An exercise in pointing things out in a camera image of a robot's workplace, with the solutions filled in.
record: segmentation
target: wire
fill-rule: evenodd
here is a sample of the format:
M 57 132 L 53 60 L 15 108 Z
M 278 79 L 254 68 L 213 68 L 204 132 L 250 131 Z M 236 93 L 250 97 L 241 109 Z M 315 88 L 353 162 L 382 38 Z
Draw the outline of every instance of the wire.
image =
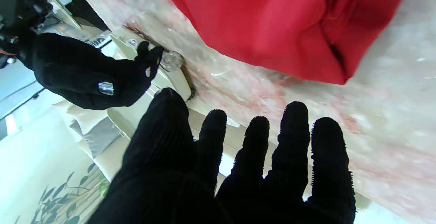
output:
M 3 50 L 0 50 L 0 54 L 10 55 L 10 56 L 17 55 L 17 54 L 11 54 L 11 53 L 5 52 L 5 51 L 3 51 Z

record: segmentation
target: red fabric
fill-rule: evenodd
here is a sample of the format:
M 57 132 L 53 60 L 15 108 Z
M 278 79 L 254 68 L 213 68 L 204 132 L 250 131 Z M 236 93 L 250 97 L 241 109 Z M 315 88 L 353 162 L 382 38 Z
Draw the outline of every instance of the red fabric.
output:
M 220 53 L 344 84 L 400 0 L 172 0 Z

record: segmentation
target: gloved hand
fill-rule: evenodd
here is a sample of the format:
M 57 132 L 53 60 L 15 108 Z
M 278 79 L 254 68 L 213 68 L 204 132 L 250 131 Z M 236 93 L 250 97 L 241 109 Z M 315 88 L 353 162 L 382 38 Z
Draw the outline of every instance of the gloved hand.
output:
M 353 222 L 349 160 L 341 128 L 331 118 L 321 118 L 313 128 L 313 190 L 304 203 L 310 133 L 303 103 L 287 106 L 265 179 L 269 122 L 265 117 L 251 121 L 232 173 L 215 198 L 226 114 L 211 111 L 198 141 L 193 140 L 188 115 L 174 90 L 155 95 L 89 224 Z
M 154 96 L 89 224 L 232 222 L 213 194 L 226 114 L 211 111 L 198 141 L 188 115 L 174 90 L 165 88 Z
M 37 81 L 73 104 L 95 110 L 134 104 L 156 76 L 164 51 L 148 51 L 144 41 L 135 61 L 115 60 L 89 44 L 54 33 L 34 36 L 31 45 L 20 59 Z M 100 92 L 102 83 L 113 85 L 113 95 Z
M 313 126 L 313 188 L 312 196 L 305 203 L 302 195 L 308 183 L 310 132 L 304 103 L 294 101 L 286 107 L 277 137 L 279 144 L 272 155 L 272 170 L 263 179 L 268 135 L 268 120 L 255 117 L 246 130 L 235 166 L 216 195 L 235 223 L 248 219 L 264 219 L 270 223 L 283 220 L 353 223 L 354 190 L 339 124 L 324 117 Z

